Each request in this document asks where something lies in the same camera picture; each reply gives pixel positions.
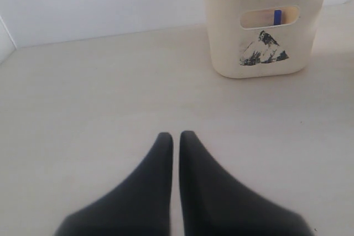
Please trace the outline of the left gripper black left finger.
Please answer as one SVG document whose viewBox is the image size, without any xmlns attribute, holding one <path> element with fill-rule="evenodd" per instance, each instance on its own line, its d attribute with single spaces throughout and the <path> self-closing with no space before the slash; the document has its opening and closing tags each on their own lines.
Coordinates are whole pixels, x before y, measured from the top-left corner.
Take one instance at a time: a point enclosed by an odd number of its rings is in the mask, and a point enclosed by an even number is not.
<svg viewBox="0 0 354 236">
<path fill-rule="evenodd" d="M 170 235 L 173 139 L 159 133 L 137 168 L 111 192 L 67 216 L 56 235 Z"/>
</svg>

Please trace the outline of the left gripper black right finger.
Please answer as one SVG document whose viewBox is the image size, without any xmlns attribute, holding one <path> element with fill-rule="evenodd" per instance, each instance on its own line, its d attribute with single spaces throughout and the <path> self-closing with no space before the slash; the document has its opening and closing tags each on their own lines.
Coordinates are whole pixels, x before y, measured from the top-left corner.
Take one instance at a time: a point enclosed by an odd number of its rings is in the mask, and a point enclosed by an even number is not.
<svg viewBox="0 0 354 236">
<path fill-rule="evenodd" d="M 180 136 L 179 190 L 185 235 L 309 235 L 299 214 L 229 174 L 193 131 Z"/>
</svg>

